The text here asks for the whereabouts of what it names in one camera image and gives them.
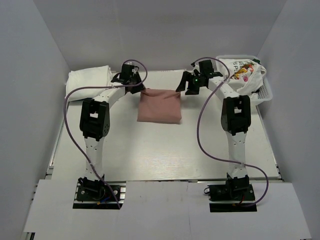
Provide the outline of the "pink mario t shirt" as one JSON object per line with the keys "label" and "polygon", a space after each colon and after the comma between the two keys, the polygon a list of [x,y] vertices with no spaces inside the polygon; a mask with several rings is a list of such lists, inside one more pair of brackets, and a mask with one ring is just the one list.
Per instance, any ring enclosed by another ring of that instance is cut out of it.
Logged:
{"label": "pink mario t shirt", "polygon": [[138,122],[179,124],[181,119],[180,92],[147,88],[140,93]]}

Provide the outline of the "white green spongebob t shirt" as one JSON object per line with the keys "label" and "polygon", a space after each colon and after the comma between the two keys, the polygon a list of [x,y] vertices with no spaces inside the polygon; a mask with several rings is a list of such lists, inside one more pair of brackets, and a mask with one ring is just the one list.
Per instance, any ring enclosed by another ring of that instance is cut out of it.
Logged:
{"label": "white green spongebob t shirt", "polygon": [[258,92],[263,86],[267,70],[260,64],[256,58],[238,57],[238,58],[218,58],[223,62],[229,72],[230,78],[228,85],[240,95],[248,95],[257,105]]}

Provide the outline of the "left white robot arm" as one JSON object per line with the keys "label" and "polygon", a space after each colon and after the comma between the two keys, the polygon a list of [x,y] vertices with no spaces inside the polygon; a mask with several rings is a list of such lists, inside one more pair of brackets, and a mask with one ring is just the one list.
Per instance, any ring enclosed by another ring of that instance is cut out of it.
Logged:
{"label": "left white robot arm", "polygon": [[111,107],[127,93],[136,94],[145,89],[139,67],[131,62],[122,65],[121,72],[112,78],[111,83],[120,84],[120,87],[112,86],[82,102],[79,127],[84,137],[87,160],[84,177],[90,181],[104,178],[103,145],[111,127]]}

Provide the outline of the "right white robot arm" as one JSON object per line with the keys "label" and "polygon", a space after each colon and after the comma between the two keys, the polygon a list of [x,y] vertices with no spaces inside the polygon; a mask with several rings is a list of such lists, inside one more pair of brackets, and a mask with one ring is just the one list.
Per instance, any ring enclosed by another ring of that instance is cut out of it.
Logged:
{"label": "right white robot arm", "polygon": [[205,101],[197,120],[197,141],[200,141],[200,122],[205,107],[214,95],[222,102],[221,127],[228,141],[228,159],[212,156],[213,159],[229,163],[227,178],[246,180],[245,143],[251,125],[251,103],[247,95],[240,95],[228,84],[231,72],[221,60],[213,57],[201,57],[191,63],[192,71],[184,71],[176,92],[186,95],[198,95],[201,87],[211,94]]}

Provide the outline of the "folded white t shirt stack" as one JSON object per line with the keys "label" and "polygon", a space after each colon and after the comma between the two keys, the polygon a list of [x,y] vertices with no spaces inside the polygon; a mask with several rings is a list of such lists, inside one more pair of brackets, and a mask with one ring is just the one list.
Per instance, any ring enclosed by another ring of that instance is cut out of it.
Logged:
{"label": "folded white t shirt stack", "polygon": [[76,71],[70,71],[65,87],[65,96],[74,89],[82,87],[103,87],[103,88],[86,88],[73,92],[66,102],[94,98],[105,90],[111,90],[113,76],[111,68],[108,65],[100,67],[85,68]]}

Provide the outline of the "white plastic basket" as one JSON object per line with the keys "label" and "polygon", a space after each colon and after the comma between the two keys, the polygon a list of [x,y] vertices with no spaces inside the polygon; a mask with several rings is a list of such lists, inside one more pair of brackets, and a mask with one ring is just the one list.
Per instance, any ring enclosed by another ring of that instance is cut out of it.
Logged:
{"label": "white plastic basket", "polygon": [[244,57],[258,59],[256,56],[250,56],[250,55],[217,56],[216,69],[218,72],[222,74],[222,77],[211,79],[209,81],[209,89],[211,89],[224,104],[226,104],[227,102],[234,102],[239,107],[249,108],[249,107],[257,106],[263,102],[270,101],[273,98],[273,94],[266,77],[267,74],[263,78],[263,86],[259,89],[257,104],[255,104],[248,95],[240,95],[229,86],[228,84],[228,79],[230,78],[229,69],[222,61],[219,60],[219,58],[226,59],[226,58],[244,58]]}

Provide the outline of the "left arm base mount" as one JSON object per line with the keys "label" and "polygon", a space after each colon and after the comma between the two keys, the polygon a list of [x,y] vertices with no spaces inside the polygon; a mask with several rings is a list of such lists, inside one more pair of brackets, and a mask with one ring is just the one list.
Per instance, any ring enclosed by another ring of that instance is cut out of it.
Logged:
{"label": "left arm base mount", "polygon": [[111,189],[100,180],[86,177],[77,180],[73,209],[119,210],[125,200],[126,186],[111,184]]}

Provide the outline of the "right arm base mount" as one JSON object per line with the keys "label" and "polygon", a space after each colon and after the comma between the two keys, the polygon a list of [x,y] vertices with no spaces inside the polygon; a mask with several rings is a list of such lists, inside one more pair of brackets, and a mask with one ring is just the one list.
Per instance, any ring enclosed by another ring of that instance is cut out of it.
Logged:
{"label": "right arm base mount", "polygon": [[247,190],[232,196],[224,184],[208,185],[203,193],[209,197],[209,210],[211,213],[250,213],[257,212],[255,193],[250,184]]}

